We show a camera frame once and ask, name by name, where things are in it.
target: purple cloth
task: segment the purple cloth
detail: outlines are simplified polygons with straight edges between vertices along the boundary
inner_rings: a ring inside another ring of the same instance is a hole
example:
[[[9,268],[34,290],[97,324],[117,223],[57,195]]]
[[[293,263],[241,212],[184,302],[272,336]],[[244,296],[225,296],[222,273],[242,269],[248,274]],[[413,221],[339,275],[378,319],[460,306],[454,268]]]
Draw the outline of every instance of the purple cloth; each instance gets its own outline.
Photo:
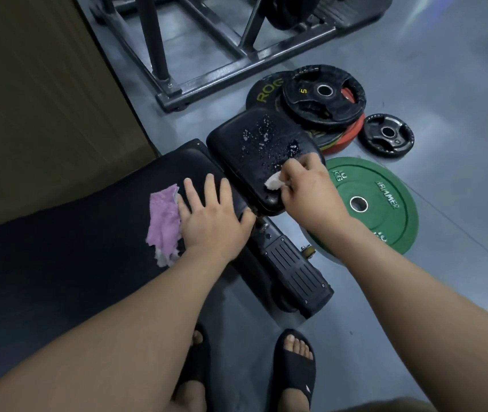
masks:
[[[181,217],[177,205],[179,187],[172,185],[151,194],[149,208],[151,224],[147,233],[147,244],[156,247],[156,259],[161,268],[171,266],[178,258],[177,242]]]

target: black slide sandal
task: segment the black slide sandal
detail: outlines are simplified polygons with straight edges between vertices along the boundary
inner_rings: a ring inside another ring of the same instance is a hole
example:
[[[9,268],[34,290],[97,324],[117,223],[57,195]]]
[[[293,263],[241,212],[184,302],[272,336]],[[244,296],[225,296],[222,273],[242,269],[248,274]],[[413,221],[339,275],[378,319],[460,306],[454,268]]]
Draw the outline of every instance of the black slide sandal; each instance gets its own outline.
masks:
[[[284,349],[284,340],[290,334],[309,346],[313,360]],[[301,332],[287,329],[280,334],[275,346],[273,369],[270,412],[276,412],[282,392],[290,388],[302,391],[309,400],[310,407],[316,380],[316,355],[309,341]]]
[[[208,412],[213,412],[212,393],[210,385],[210,373],[212,368],[212,350],[208,339],[208,333],[202,324],[196,324],[195,331],[202,334],[202,342],[193,344],[185,359],[183,370],[175,386],[174,393],[180,385],[191,380],[200,382],[206,388],[206,407]]]

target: foot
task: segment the foot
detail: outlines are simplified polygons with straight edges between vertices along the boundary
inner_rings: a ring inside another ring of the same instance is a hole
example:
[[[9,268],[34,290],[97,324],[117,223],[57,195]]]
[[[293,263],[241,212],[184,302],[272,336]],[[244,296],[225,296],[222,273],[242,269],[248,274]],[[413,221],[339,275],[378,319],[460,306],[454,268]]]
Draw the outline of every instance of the foot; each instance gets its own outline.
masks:
[[[309,360],[314,360],[309,346],[304,341],[288,335],[284,340],[284,350],[302,355]],[[278,412],[309,412],[309,400],[299,389],[286,389],[282,392],[278,402]]]
[[[194,331],[191,346],[204,341],[199,331]],[[206,388],[198,381],[190,380],[181,384],[175,391],[174,402],[188,412],[206,412]]]

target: brown wall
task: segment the brown wall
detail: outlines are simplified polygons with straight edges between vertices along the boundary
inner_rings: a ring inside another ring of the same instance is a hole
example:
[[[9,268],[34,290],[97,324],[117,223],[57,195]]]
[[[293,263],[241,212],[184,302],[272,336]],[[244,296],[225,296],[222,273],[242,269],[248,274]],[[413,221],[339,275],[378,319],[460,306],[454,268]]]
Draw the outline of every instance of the brown wall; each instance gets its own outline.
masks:
[[[155,155],[74,0],[0,0],[0,223]]]

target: metal frame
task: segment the metal frame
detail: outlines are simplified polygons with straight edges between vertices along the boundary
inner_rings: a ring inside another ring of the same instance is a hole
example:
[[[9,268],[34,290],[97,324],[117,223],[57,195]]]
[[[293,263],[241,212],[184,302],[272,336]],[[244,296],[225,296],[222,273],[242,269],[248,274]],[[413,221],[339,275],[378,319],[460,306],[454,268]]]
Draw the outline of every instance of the metal frame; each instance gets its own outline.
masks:
[[[265,49],[253,45],[265,20],[263,0],[257,0],[244,34],[240,36],[200,0],[90,0],[91,10],[121,42],[131,58],[158,90],[156,96],[166,111],[182,110],[188,104],[213,94],[234,83],[316,47],[336,36],[336,27],[325,21],[302,23],[299,33]],[[166,63],[157,6],[177,1],[199,22],[235,60],[187,82],[173,80]],[[121,14],[137,9],[143,27],[145,45],[132,34]]]

